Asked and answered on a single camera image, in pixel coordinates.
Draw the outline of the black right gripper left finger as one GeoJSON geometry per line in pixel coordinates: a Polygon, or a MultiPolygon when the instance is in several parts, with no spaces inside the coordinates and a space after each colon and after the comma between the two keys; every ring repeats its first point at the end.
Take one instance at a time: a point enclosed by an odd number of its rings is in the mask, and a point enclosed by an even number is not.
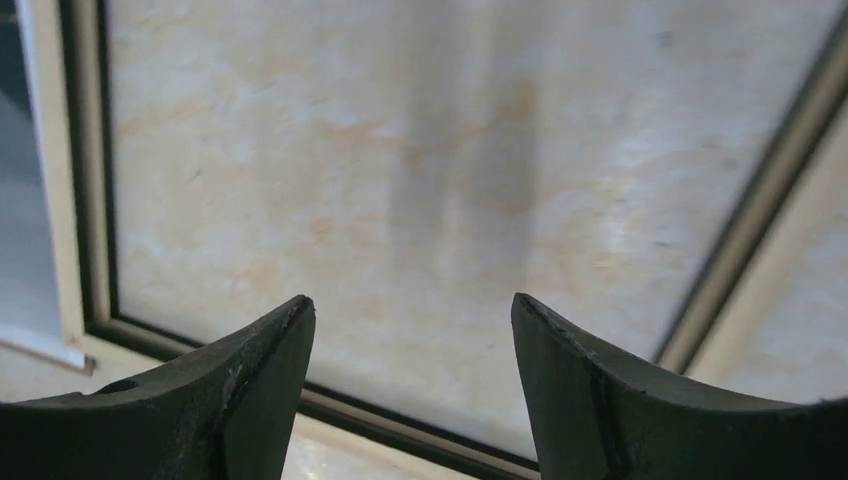
{"type": "Polygon", "coordinates": [[[278,479],[313,346],[299,295],[154,369],[1,407],[5,479],[278,479]]]}

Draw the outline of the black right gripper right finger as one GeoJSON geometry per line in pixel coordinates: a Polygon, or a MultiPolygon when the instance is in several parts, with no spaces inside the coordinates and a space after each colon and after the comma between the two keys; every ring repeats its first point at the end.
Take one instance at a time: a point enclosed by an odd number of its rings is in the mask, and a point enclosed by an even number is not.
{"type": "Polygon", "coordinates": [[[511,324],[545,479],[843,479],[847,403],[799,405],[664,370],[524,293],[511,324]]]}

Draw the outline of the wooden picture frame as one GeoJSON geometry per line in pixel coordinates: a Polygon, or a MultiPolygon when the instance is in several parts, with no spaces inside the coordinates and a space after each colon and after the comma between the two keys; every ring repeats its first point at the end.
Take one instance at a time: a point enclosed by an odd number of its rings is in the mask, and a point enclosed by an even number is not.
{"type": "Polygon", "coordinates": [[[511,307],[723,388],[847,179],[843,1],[22,1],[66,341],[314,304],[289,478],[545,479],[511,307]]]}

